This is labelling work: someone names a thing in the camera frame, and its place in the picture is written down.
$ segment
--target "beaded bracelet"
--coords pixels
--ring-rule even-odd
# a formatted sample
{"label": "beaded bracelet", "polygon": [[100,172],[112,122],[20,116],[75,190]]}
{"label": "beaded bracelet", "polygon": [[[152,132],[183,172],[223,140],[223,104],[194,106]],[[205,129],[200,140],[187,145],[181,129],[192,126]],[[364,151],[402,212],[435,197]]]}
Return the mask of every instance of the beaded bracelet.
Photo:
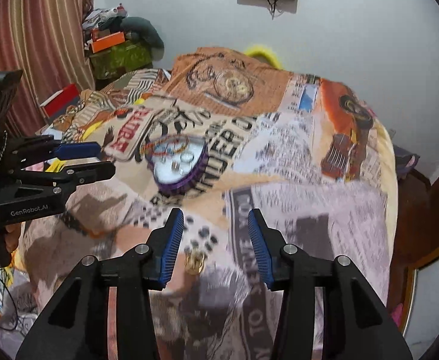
{"label": "beaded bracelet", "polygon": [[[160,144],[167,142],[170,139],[176,138],[176,141],[174,142],[174,144],[179,143],[179,137],[185,138],[185,142],[180,146],[179,149],[175,149],[175,150],[168,150],[168,145],[170,143],[168,143],[166,145],[166,150],[165,151],[154,151],[154,149],[159,146]],[[186,148],[189,145],[189,138],[187,136],[184,135],[180,135],[180,134],[176,134],[176,135],[171,135],[171,136],[166,136],[164,138],[160,138],[158,140],[155,140],[154,142],[150,142],[147,143],[146,145],[144,145],[141,150],[140,153],[143,155],[147,150],[151,150],[151,155],[152,156],[161,156],[161,155],[175,155],[175,154],[179,154],[182,153],[183,151],[186,150]]]}

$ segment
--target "screw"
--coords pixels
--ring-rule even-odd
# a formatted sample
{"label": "screw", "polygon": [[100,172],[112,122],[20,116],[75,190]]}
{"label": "screw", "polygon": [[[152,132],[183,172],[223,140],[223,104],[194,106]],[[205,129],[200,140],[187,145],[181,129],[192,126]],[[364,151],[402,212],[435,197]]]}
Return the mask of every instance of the screw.
{"label": "screw", "polygon": [[149,250],[149,246],[146,245],[146,244],[139,244],[138,246],[136,246],[136,247],[134,248],[134,251],[135,251],[137,254],[145,254],[145,253],[148,252],[148,250]]}
{"label": "screw", "polygon": [[338,263],[340,263],[342,266],[348,266],[348,265],[350,265],[351,260],[347,256],[339,256]]}
{"label": "screw", "polygon": [[284,246],[283,250],[287,254],[295,254],[298,251],[298,247],[296,245],[293,245],[293,244],[287,244]]}
{"label": "screw", "polygon": [[94,261],[95,261],[95,257],[94,256],[84,256],[83,259],[81,260],[81,264],[83,264],[84,266],[89,266]]}

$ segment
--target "cloth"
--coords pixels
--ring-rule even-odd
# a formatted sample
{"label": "cloth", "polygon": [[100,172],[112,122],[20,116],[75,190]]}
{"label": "cloth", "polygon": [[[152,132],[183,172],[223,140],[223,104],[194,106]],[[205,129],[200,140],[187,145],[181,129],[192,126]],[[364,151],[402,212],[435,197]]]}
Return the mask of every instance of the cloth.
{"label": "cloth", "polygon": [[[183,60],[192,65],[203,60],[204,49],[201,55],[179,57],[169,82],[163,71],[144,70],[125,75],[103,92],[82,93],[84,107],[71,115],[67,135],[99,142],[101,158],[114,161],[116,175],[78,187],[65,214],[29,223],[18,252],[41,309],[81,257],[121,255],[161,227],[172,207],[180,207],[185,230],[173,278],[163,292],[150,292],[161,356],[268,358],[281,293],[260,283],[247,213],[259,207],[270,227],[313,256],[350,256],[386,302],[397,207],[392,145],[374,114],[347,86],[275,71],[237,52],[209,50],[216,55],[209,59],[220,63],[190,75],[198,79],[196,88],[189,89],[181,65]],[[261,78],[254,82],[254,93],[269,94],[272,102],[252,96],[233,109],[210,99],[206,92],[211,83],[199,78],[229,71],[233,56],[234,69],[244,66],[244,76],[254,71]],[[244,88],[236,91],[243,83],[234,74],[222,76],[229,91],[223,94],[237,103]],[[148,89],[140,89],[148,75]],[[132,95],[134,91],[141,96]],[[105,110],[107,117],[99,118]],[[128,155],[106,150],[131,118],[141,117],[127,142]],[[92,126],[89,134],[81,132]],[[204,137],[210,159],[193,189],[166,197],[158,192],[139,149],[176,133]],[[207,256],[199,275],[186,273],[185,256],[192,250]],[[320,358],[320,293],[316,299],[314,357]],[[110,291],[110,310],[114,302]],[[109,315],[110,358],[116,354],[115,323]]]}
{"label": "cloth", "polygon": [[163,40],[149,20],[130,16],[121,22],[121,27],[125,33],[129,31],[137,33],[150,47],[164,49]]}

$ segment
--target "newspaper print pattern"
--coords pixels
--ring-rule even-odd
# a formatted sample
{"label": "newspaper print pattern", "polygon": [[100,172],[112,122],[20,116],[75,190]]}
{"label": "newspaper print pattern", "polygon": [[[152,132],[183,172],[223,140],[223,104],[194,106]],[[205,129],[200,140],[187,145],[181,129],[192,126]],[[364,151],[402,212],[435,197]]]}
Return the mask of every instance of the newspaper print pattern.
{"label": "newspaper print pattern", "polygon": [[[244,137],[254,128],[256,120],[255,117],[246,116],[220,120],[216,118],[214,121],[210,119],[211,113],[207,110],[199,108],[189,111],[177,106],[165,109],[155,117],[144,139],[138,143],[138,148],[169,134],[198,134],[203,135],[208,142],[209,161],[201,180],[186,193],[186,196],[168,198],[156,193],[150,199],[152,204],[179,205],[184,198],[195,198],[211,189],[213,183],[219,180],[232,163],[235,153]],[[135,160],[137,163],[144,161],[139,150],[136,152]]]}
{"label": "newspaper print pattern", "polygon": [[[137,198],[125,223],[158,228],[166,223],[171,209]],[[239,332],[234,316],[250,290],[246,275],[226,251],[226,231],[188,210],[183,209],[183,214],[185,227],[179,251],[200,250],[207,259],[203,272],[186,294],[178,297],[168,287],[162,292],[150,291],[155,334],[170,344],[168,349],[174,359],[235,359],[231,357],[233,348],[240,345],[235,342]]]}
{"label": "newspaper print pattern", "polygon": [[[353,181],[326,186],[289,183],[253,185],[230,191],[226,197],[230,218],[230,242],[235,262],[245,271],[251,292],[239,316],[242,349],[246,358],[268,359],[281,308],[280,292],[267,291],[260,281],[247,229],[247,214],[260,208],[271,228],[281,231],[286,242],[314,257],[334,259],[345,254],[357,265],[386,302],[389,258],[383,197],[369,185]],[[322,293],[316,291],[314,350],[323,340]]]}
{"label": "newspaper print pattern", "polygon": [[306,114],[314,109],[321,78],[312,74],[295,74],[284,91],[278,111]]}
{"label": "newspaper print pattern", "polygon": [[314,118],[274,112],[258,118],[235,157],[239,173],[280,175],[302,184],[321,184],[321,169],[311,159]]}
{"label": "newspaper print pattern", "polygon": [[[161,82],[154,88],[161,71]],[[170,75],[164,73],[162,69],[141,69],[134,73],[127,83],[125,89],[129,91],[127,95],[121,98],[121,105],[132,105],[143,93],[151,89],[160,88],[163,81],[167,81]],[[103,92],[93,91],[86,101],[81,101],[69,113],[75,115],[71,126],[64,132],[62,140],[64,142],[77,142],[81,140],[82,133],[78,132],[78,127],[86,125],[95,114],[102,110],[115,110],[117,105],[111,102],[110,98]]]}
{"label": "newspaper print pattern", "polygon": [[381,162],[379,154],[370,146],[366,147],[366,158],[361,163],[359,176],[361,180],[369,182],[373,187],[381,188]]}

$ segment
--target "green box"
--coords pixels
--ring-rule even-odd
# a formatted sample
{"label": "green box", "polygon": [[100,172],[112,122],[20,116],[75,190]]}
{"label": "green box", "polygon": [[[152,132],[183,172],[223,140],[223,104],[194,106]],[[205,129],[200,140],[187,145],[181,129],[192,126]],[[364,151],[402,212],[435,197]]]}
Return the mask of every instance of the green box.
{"label": "green box", "polygon": [[125,72],[135,71],[152,61],[151,49],[142,42],[133,43],[131,40],[91,54],[89,59],[97,80],[120,77]]}

